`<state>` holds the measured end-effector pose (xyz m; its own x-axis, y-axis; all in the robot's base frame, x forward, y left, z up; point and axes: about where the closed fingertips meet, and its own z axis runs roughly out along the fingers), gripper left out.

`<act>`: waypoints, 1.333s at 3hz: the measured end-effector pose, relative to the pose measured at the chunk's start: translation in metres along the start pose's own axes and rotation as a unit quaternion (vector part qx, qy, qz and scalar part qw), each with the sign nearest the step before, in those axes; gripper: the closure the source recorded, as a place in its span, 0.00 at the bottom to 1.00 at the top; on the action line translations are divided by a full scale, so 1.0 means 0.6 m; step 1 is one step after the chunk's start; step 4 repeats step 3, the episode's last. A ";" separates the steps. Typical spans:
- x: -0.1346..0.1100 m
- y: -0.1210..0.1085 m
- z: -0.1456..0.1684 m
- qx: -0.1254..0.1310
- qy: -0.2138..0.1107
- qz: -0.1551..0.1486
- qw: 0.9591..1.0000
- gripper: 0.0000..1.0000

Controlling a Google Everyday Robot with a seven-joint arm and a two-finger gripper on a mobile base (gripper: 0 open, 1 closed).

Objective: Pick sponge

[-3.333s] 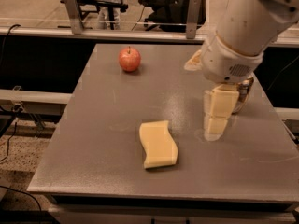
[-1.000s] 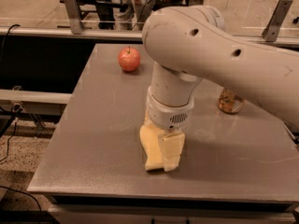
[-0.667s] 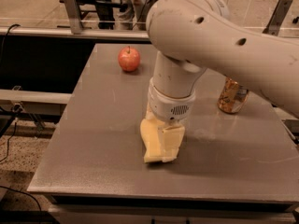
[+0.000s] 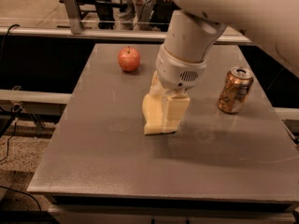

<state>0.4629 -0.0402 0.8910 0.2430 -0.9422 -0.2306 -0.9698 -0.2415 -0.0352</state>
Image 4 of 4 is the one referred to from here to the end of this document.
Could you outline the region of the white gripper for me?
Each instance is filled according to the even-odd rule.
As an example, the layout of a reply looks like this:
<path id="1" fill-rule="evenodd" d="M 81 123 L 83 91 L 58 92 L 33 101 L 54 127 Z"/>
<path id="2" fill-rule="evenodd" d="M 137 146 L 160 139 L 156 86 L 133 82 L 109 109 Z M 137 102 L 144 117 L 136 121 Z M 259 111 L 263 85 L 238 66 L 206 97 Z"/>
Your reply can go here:
<path id="1" fill-rule="evenodd" d="M 184 89 L 188 90 L 194 87 L 205 69 L 206 61 L 200 63 L 183 62 L 171 55 L 164 45 L 160 46 L 156 60 L 157 72 L 153 73 L 149 95 L 163 97 L 162 125 L 164 132 L 176 132 L 178 130 L 190 104 L 190 96 Z"/>

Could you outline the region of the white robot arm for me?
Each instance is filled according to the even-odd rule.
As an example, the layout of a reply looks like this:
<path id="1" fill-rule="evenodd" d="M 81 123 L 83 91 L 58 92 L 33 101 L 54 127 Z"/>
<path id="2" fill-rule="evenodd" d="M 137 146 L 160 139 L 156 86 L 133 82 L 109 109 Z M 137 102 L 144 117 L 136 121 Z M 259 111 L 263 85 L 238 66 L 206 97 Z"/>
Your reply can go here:
<path id="1" fill-rule="evenodd" d="M 230 26 L 281 63 L 299 72 L 299 0 L 173 0 L 164 43 L 160 46 L 142 111 L 144 133 L 173 133 L 194 87 L 206 68 L 214 42 Z"/>

